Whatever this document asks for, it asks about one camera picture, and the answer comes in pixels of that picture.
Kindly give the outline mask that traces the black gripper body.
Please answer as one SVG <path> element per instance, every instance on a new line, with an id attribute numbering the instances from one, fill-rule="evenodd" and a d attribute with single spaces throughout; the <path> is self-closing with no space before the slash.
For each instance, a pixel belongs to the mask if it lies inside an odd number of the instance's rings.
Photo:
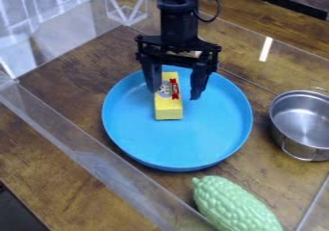
<path id="1" fill-rule="evenodd" d="M 158 64 L 193 68 L 202 64 L 208 71 L 217 71 L 221 46 L 195 38 L 187 45 L 166 44 L 161 36 L 135 37 L 137 60 L 145 69 Z"/>

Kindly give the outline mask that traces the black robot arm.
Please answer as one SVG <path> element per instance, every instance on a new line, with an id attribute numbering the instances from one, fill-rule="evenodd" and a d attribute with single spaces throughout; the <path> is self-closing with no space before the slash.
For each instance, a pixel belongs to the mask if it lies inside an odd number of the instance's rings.
<path id="1" fill-rule="evenodd" d="M 158 0 L 161 35 L 135 37 L 137 60 L 142 64 L 149 90 L 157 92 L 162 85 L 162 65 L 191 68 L 190 99 L 197 100 L 206 90 L 210 75 L 217 72 L 221 46 L 198 38 L 198 21 L 212 19 L 199 15 L 198 0 Z"/>

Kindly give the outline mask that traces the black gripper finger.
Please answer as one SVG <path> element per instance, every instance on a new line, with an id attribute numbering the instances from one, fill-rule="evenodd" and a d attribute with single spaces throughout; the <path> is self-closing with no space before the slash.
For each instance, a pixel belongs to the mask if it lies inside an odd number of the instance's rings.
<path id="1" fill-rule="evenodd" d="M 190 99 L 197 100 L 202 92 L 206 89 L 209 78 L 213 73 L 210 66 L 205 63 L 198 63 L 193 67 L 191 75 L 190 75 Z"/>
<path id="2" fill-rule="evenodd" d="M 151 57 L 142 57 L 142 69 L 149 90 L 157 92 L 162 85 L 162 64 Z"/>

